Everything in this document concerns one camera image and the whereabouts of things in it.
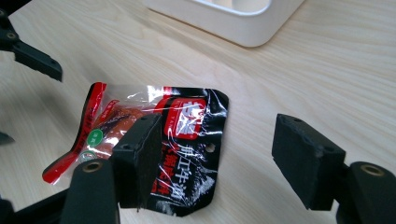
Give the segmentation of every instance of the wood grain surface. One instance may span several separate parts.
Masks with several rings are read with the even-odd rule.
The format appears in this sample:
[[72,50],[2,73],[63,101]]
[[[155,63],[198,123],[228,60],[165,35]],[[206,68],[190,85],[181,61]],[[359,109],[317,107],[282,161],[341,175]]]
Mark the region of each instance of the wood grain surface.
[[16,210],[63,188],[41,174],[73,145],[95,81],[213,88],[230,98],[213,202],[187,217],[121,210],[121,223],[335,223],[306,211],[271,156],[276,114],[396,173],[396,1],[306,0],[246,49],[126,0],[34,0],[10,16],[58,61],[60,83],[0,52],[0,194]]

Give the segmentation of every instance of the snack package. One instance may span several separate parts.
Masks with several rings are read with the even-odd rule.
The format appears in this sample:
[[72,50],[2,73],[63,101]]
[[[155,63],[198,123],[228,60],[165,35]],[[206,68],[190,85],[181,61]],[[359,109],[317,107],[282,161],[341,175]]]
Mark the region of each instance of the snack package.
[[108,159],[137,119],[162,113],[163,155],[147,209],[186,216],[213,198],[228,103],[224,93],[211,89],[94,83],[75,144],[44,170],[43,179],[67,182],[80,163]]

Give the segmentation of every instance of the white container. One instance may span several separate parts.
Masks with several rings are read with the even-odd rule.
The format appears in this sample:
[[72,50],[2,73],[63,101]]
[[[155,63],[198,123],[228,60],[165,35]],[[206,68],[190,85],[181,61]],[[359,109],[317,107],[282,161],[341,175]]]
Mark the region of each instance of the white container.
[[266,43],[304,0],[143,0],[167,16],[245,47]]

